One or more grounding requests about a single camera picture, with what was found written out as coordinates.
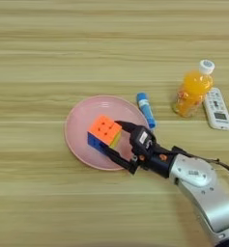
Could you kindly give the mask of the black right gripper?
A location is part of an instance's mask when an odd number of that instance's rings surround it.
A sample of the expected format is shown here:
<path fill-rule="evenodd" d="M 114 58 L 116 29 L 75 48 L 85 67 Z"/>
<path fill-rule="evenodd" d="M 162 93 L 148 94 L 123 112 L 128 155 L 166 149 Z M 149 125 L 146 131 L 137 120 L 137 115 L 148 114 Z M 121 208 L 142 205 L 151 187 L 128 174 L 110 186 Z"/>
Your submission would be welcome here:
<path fill-rule="evenodd" d="M 135 123 L 116 121 L 125 132 L 129 134 L 138 134 L 140 128 Z M 103 153 L 110 158 L 113 162 L 123 167 L 125 170 L 129 171 L 132 175 L 135 174 L 139 165 L 144 170 L 153 171 L 164 178 L 169 178 L 170 169 L 173 165 L 174 159 L 178 154 L 185 154 L 186 152 L 174 146 L 171 150 L 163 148 L 159 144 L 155 144 L 149 148 L 147 154 L 140 154 L 131 160 L 124 159 L 117 151 L 109 148 L 108 146 L 102 146 Z"/>

